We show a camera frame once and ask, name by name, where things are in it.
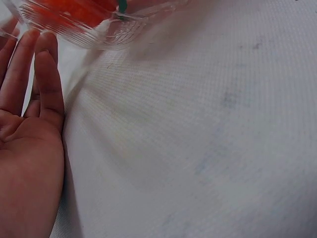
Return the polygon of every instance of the white fabric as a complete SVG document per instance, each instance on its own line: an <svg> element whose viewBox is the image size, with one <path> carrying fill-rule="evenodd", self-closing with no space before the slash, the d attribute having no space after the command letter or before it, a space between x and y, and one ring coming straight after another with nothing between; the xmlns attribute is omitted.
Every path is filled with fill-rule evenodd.
<svg viewBox="0 0 317 238"><path fill-rule="evenodd" d="M317 1L207 1L152 36L64 85L52 237L317 237Z"/></svg>

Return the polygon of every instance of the stain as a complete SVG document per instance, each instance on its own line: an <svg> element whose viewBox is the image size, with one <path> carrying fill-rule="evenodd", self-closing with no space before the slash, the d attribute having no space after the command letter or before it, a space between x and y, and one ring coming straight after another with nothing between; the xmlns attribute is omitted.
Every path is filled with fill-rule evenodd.
<svg viewBox="0 0 317 238"><path fill-rule="evenodd" d="M187 233L188 233L190 226L191 226L191 223L189 221L185 222L183 225L183 230L181 231L180 234L171 235L168 238L187 238L188 237Z"/></svg>
<svg viewBox="0 0 317 238"><path fill-rule="evenodd" d="M256 44L252 47L252 50L258 50L258 49L260 48L260 46L262 46L262 42L256 43Z"/></svg>
<svg viewBox="0 0 317 238"><path fill-rule="evenodd" d="M163 224L162 224L162 227L168 226L172 221L174 221L174 219L175 219L175 216L174 216L174 212L173 212L173 213L169 214L169 215L165 218L165 220L164 220L164 222L163 222Z"/></svg>
<svg viewBox="0 0 317 238"><path fill-rule="evenodd" d="M201 175L206 170L209 160L210 159L206 157L195 167L195 175Z"/></svg>
<svg viewBox="0 0 317 238"><path fill-rule="evenodd" d="M247 64L246 63L236 63L235 65L237 68L245 68L247 67Z"/></svg>
<svg viewBox="0 0 317 238"><path fill-rule="evenodd" d="M168 110L173 110L176 106L176 101L175 99L171 99L166 104L167 104Z"/></svg>
<svg viewBox="0 0 317 238"><path fill-rule="evenodd" d="M199 183L201 186L206 186L206 185L208 185L210 182L211 182L211 180L210 180L210 181L201 180L201 181L199 181L198 183Z"/></svg>
<svg viewBox="0 0 317 238"><path fill-rule="evenodd" d="M224 98L221 102L221 105L225 108L234 108L237 104L237 94L235 92L226 91L224 93Z"/></svg>
<svg viewBox="0 0 317 238"><path fill-rule="evenodd" d="M113 63L109 64L109 66L107 68L110 68L113 65Z"/></svg>

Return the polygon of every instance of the glass bowl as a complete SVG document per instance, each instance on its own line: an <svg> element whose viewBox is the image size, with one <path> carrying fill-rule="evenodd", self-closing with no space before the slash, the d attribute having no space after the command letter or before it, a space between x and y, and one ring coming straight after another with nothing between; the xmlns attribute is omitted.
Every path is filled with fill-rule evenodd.
<svg viewBox="0 0 317 238"><path fill-rule="evenodd" d="M2 1L0 1L0 46L8 39L18 40L20 27L18 20L14 17L11 11L5 7Z"/></svg>
<svg viewBox="0 0 317 238"><path fill-rule="evenodd" d="M2 0L29 27L86 49L119 50L189 0Z"/></svg>

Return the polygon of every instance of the white cloth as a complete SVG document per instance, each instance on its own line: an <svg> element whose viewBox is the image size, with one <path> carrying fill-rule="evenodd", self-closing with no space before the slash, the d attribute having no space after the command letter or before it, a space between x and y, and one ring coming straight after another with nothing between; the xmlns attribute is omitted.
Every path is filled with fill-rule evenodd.
<svg viewBox="0 0 317 238"><path fill-rule="evenodd" d="M52 237L317 237L317 1L172 22L73 75Z"/></svg>

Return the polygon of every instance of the hand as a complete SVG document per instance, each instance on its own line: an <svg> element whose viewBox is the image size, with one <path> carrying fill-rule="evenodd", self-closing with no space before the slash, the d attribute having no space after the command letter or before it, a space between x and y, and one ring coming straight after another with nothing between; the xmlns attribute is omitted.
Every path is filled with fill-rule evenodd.
<svg viewBox="0 0 317 238"><path fill-rule="evenodd" d="M16 34L15 25L9 21L6 32ZM0 237L44 238L53 228L64 174L57 40L30 30L15 46L13 38L0 38ZM35 82L22 116L34 53Z"/></svg>

